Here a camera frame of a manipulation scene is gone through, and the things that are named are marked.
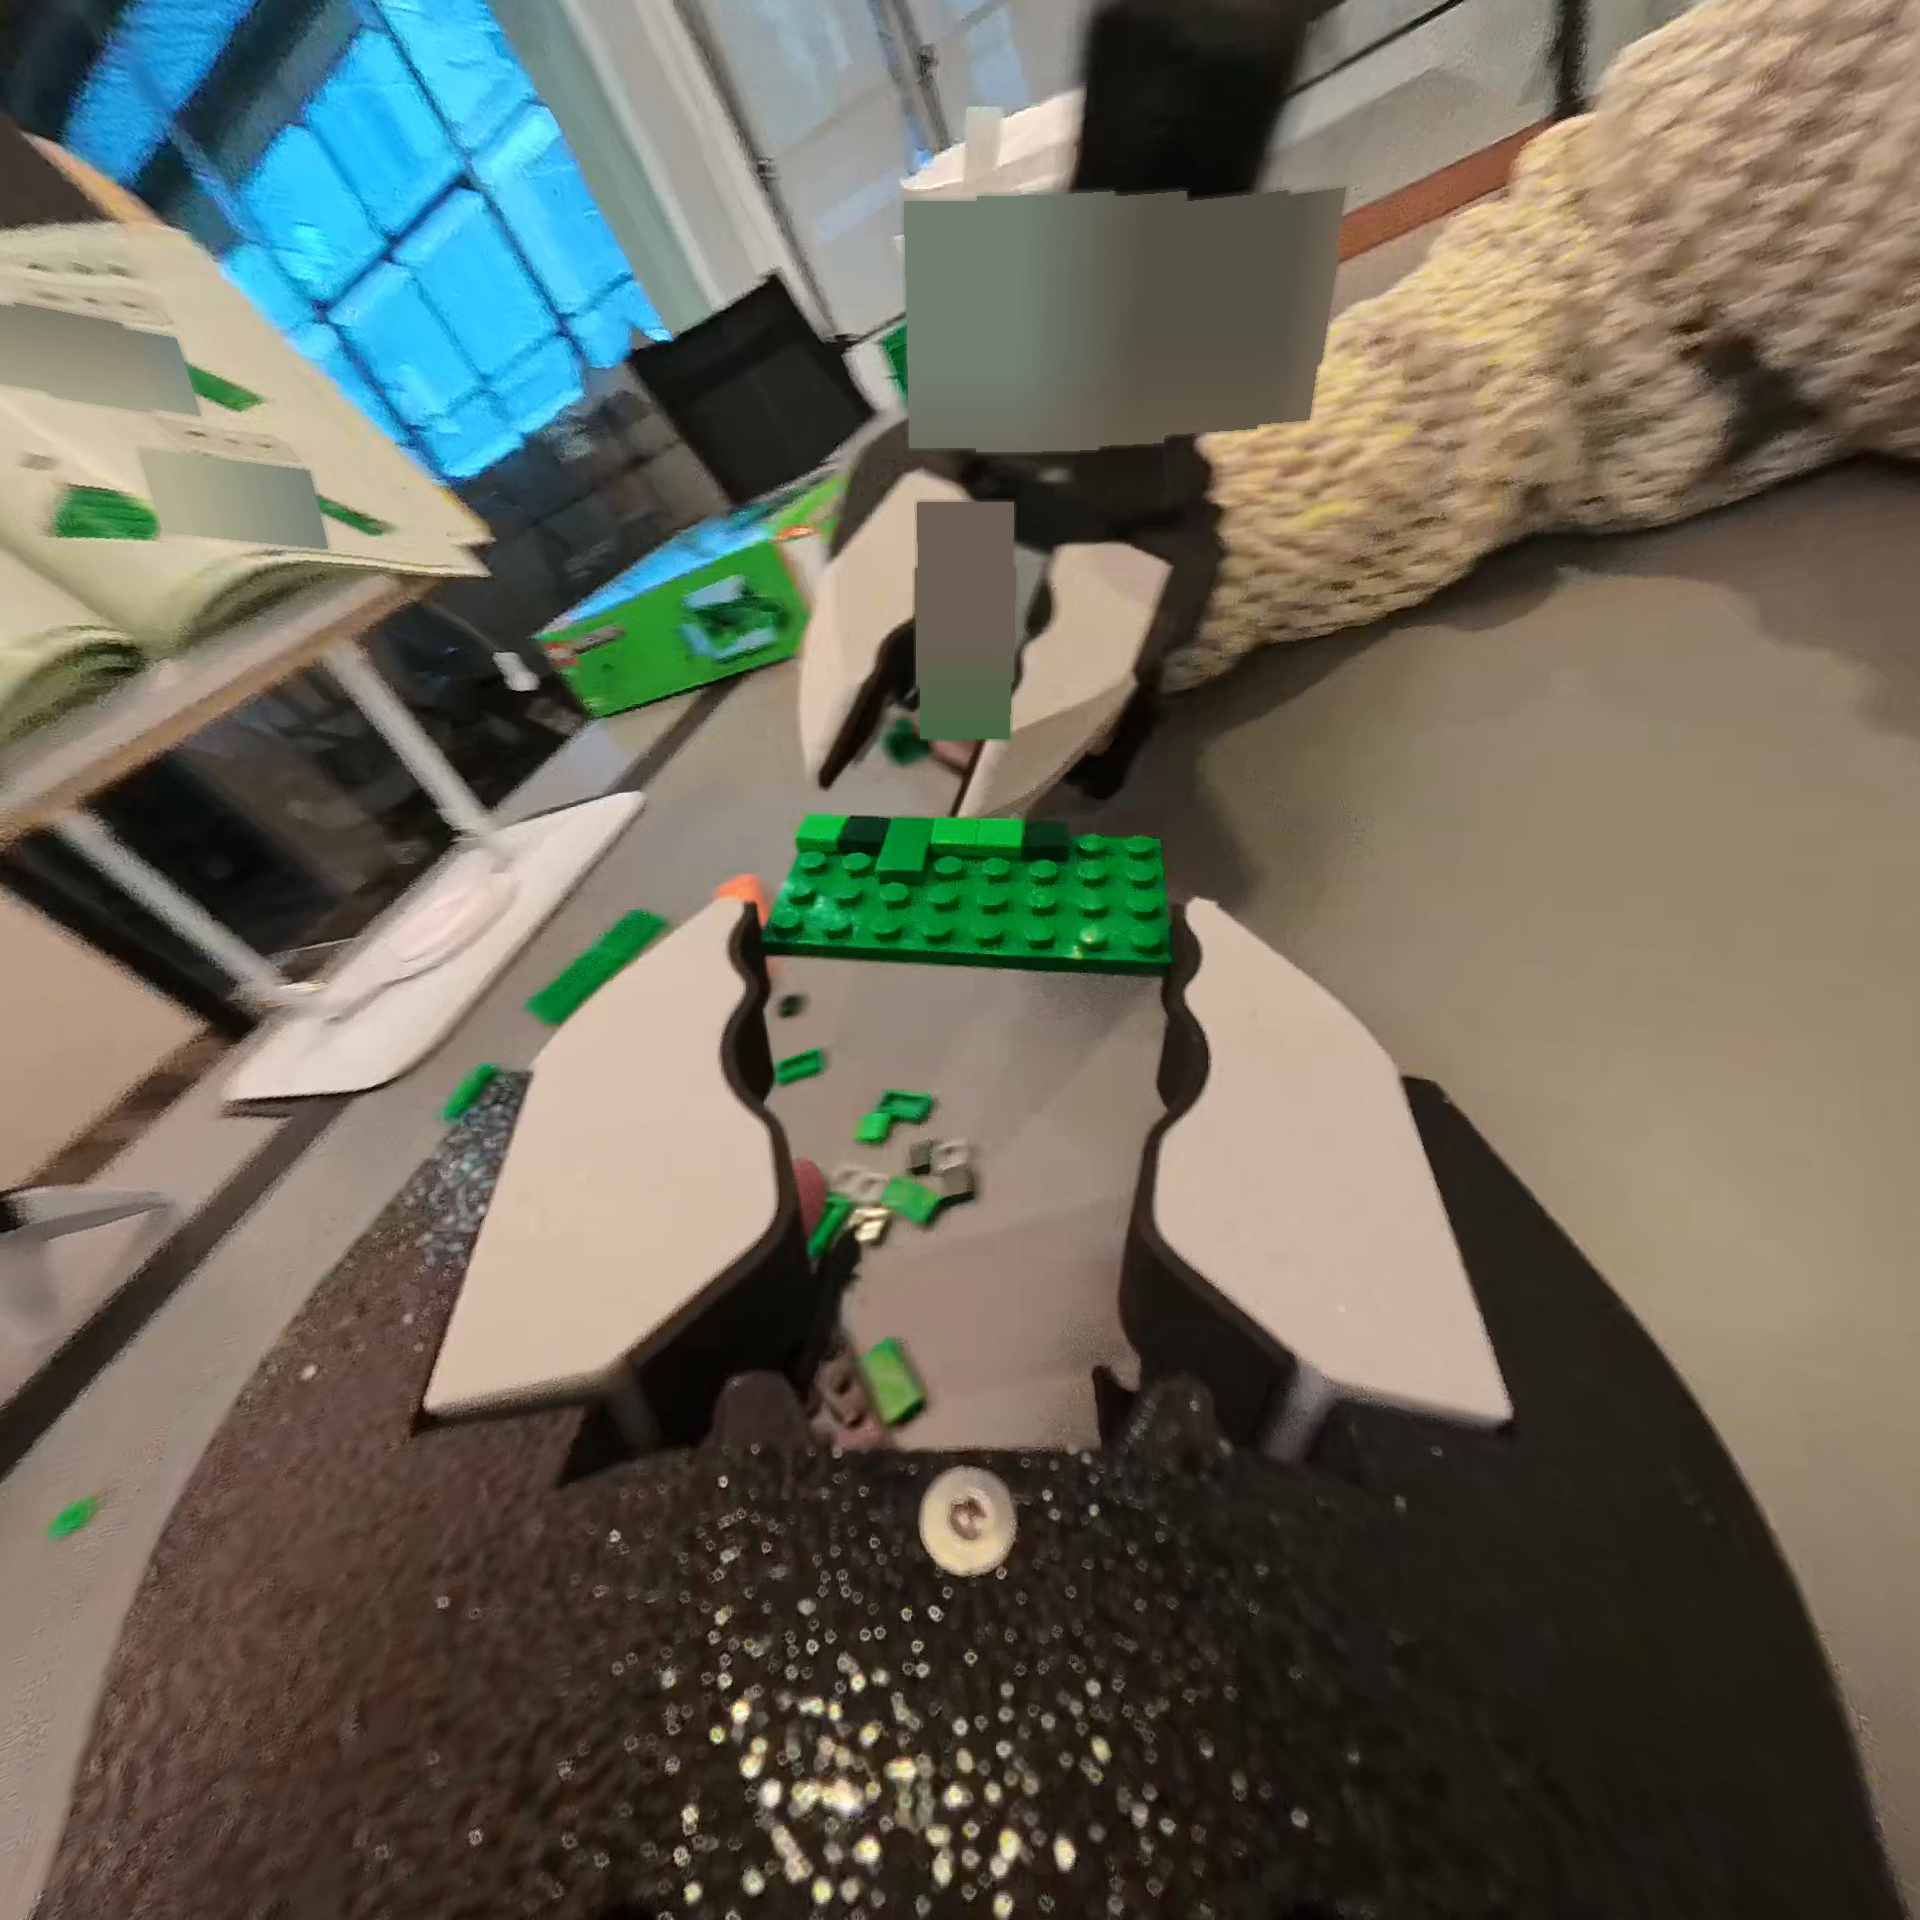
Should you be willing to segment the white book stand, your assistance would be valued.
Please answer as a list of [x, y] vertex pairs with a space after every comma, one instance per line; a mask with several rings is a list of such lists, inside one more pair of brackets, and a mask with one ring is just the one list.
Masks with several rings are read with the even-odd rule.
[[[5, 846], [51, 832], [264, 1014], [230, 1066], [224, 1109], [343, 1100], [418, 1071], [646, 806], [616, 790], [499, 823], [368, 652], [421, 590], [390, 574], [307, 590], [5, 750]], [[93, 797], [313, 666], [423, 788], [454, 849], [329, 972], [297, 984], [137, 857]]]

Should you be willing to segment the person's right forearm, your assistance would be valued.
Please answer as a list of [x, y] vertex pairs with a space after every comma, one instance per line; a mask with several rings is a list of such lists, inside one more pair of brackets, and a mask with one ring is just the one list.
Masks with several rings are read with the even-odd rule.
[[1168, 694], [1524, 539], [1918, 461], [1918, 5], [1694, 5], [1630, 41], [1332, 321], [1305, 424], [1203, 454], [1224, 562]]

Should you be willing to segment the black office chair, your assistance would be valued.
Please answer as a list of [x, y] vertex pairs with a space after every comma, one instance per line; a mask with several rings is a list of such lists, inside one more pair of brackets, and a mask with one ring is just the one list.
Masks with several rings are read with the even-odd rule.
[[785, 275], [671, 341], [639, 341], [626, 366], [732, 508], [825, 467], [878, 416]]

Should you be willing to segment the large blue-lit window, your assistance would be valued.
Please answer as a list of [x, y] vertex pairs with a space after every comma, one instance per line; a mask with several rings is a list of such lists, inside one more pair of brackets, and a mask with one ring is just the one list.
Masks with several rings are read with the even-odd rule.
[[471, 481], [671, 329], [490, 5], [5, 5], [19, 126]]

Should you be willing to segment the open instruction booklet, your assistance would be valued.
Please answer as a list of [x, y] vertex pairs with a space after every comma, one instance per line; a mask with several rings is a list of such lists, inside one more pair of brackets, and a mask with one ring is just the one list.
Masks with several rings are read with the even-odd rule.
[[5, 745], [339, 574], [489, 527], [165, 227], [5, 228]]

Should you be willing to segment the green lego box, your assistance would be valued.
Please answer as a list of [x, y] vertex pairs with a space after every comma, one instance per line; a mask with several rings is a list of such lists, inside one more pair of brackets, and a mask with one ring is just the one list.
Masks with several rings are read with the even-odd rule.
[[691, 526], [537, 634], [591, 719], [789, 660], [836, 527], [845, 475], [822, 472]]

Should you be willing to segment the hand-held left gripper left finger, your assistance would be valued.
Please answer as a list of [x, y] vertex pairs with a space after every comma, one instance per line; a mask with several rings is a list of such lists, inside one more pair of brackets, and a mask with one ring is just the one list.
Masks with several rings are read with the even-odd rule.
[[421, 1424], [599, 1409], [635, 1452], [704, 1442], [722, 1387], [802, 1349], [802, 1191], [768, 1109], [750, 901], [709, 901], [530, 1064]]

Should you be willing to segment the green lego baseplate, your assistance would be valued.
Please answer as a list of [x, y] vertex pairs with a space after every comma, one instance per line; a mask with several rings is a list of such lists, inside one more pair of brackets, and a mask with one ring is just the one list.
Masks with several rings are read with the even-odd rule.
[[1161, 977], [1164, 849], [1052, 820], [811, 815], [762, 951], [878, 966]]

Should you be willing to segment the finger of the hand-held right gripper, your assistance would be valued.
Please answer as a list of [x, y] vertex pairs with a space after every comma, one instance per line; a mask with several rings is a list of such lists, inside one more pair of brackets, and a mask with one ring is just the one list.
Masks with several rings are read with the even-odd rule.
[[1170, 564], [1131, 542], [1052, 551], [1051, 618], [1019, 652], [1010, 739], [972, 757], [958, 820], [1021, 817], [1114, 735], [1140, 688]]
[[829, 790], [878, 739], [908, 684], [925, 472], [847, 489], [802, 646], [802, 757]]

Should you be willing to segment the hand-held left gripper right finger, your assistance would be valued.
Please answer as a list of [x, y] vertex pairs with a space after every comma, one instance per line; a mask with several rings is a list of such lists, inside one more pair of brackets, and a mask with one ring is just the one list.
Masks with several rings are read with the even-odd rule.
[[1228, 1442], [1271, 1459], [1307, 1455], [1343, 1405], [1512, 1424], [1402, 1074], [1219, 901], [1174, 913], [1157, 1093], [1135, 1202], [1144, 1383], [1201, 1383]]

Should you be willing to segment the narrow green lego plate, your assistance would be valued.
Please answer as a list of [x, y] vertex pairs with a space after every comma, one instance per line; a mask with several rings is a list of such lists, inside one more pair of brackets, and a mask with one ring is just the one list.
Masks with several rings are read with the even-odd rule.
[[626, 913], [608, 933], [583, 948], [556, 979], [524, 998], [524, 1014], [542, 1026], [566, 1026], [591, 997], [626, 972], [649, 945], [671, 933], [654, 913]]

